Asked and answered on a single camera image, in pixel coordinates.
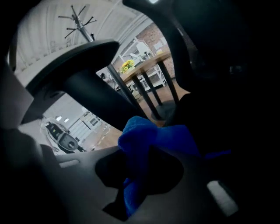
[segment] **floor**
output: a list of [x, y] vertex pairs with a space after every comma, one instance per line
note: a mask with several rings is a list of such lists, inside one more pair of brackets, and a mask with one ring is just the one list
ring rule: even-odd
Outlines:
[[[179, 99], [181, 99], [183, 95], [188, 93], [187, 91], [185, 91], [185, 90], [183, 90], [182, 88], [179, 87], [179, 85], [177, 84], [175, 79], [173, 80], [173, 84], [175, 86], [175, 89], [177, 91]], [[149, 94], [149, 97], [152, 100], [153, 104], [155, 106], [157, 106], [158, 103], [157, 103], [154, 95], [151, 92], [149, 92], [148, 94]], [[165, 87], [158, 88], [157, 89], [157, 94], [158, 94], [158, 96], [159, 96], [159, 98], [161, 99], [162, 102], [173, 99], [173, 97], [171, 95], [171, 92], [169, 90], [169, 87], [167, 85]], [[148, 107], [146, 101], [143, 99], [143, 97], [140, 97], [139, 105], [141, 106], [141, 108], [146, 113], [147, 117], [152, 122], [154, 122], [157, 126], [163, 126], [164, 121], [155, 121], [155, 120], [152, 119], [151, 110]], [[116, 128], [114, 128], [112, 126], [106, 127], [106, 125], [100, 126], [96, 130], [96, 132], [97, 132], [97, 134], [92, 133], [91, 135], [89, 135], [87, 137], [86, 141], [83, 144], [84, 149], [86, 149], [88, 151], [93, 149], [93, 148], [95, 150], [100, 150], [100, 149], [116, 146], [118, 144], [118, 138], [122, 134], [122, 132], [117, 130]]]

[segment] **table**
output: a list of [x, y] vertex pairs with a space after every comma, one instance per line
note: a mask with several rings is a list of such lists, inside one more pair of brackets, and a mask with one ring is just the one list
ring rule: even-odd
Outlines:
[[[155, 65], [159, 65], [165, 79], [166, 79], [166, 82], [170, 88], [170, 91], [171, 91], [171, 94], [173, 96], [173, 99], [174, 99], [174, 102], [175, 104], [177, 104], [179, 102], [179, 98], [178, 98], [178, 95], [176, 93], [176, 90], [175, 90], [175, 87], [173, 85], [173, 82], [172, 82], [172, 79], [163, 63], [163, 61], [167, 58], [169, 58], [171, 56], [171, 53], [170, 51], [167, 51], [167, 52], [163, 52], [161, 54], [158, 54], [144, 62], [142, 62], [139, 66], [137, 66], [135, 69], [133, 69], [132, 71], [126, 73], [126, 74], [123, 74], [121, 75], [121, 79], [127, 83], [129, 82], [130, 80], [133, 80], [133, 82], [135, 83], [138, 91], [140, 92], [140, 94], [143, 96], [143, 98], [145, 99], [145, 101], [147, 102], [149, 108], [151, 109], [154, 117], [158, 120], [163, 120], [163, 119], [167, 119], [168, 115], [165, 113], [166, 110], [170, 110], [170, 107], [172, 106], [170, 104], [170, 102], [167, 102], [167, 103], [162, 103], [152, 82], [150, 81], [148, 75], [147, 75], [147, 71], [149, 69], [151, 69], [153, 66]], [[137, 75], [140, 75], [142, 74], [145, 81], [147, 82], [148, 86], [150, 87], [152, 93], [154, 94], [154, 97], [156, 98], [157, 102], [158, 102], [158, 107], [156, 108], [154, 106], [154, 104], [152, 103], [151, 99], [149, 98], [148, 96], [148, 93], [145, 91], [144, 87], [142, 86], [142, 84], [140, 83]]]

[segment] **blue microfiber towel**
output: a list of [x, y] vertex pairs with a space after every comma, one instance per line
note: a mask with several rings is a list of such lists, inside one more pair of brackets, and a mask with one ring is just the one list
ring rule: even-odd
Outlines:
[[[185, 125], [157, 127], [151, 121], [135, 116], [131, 118], [118, 141], [119, 148], [127, 158], [127, 167], [131, 174], [124, 187], [124, 202], [127, 217], [130, 217], [144, 201], [146, 177], [148, 172], [148, 151], [150, 146], [167, 148], [173, 151], [202, 157], [196, 143]], [[229, 151], [211, 153], [205, 159], [212, 159]]]

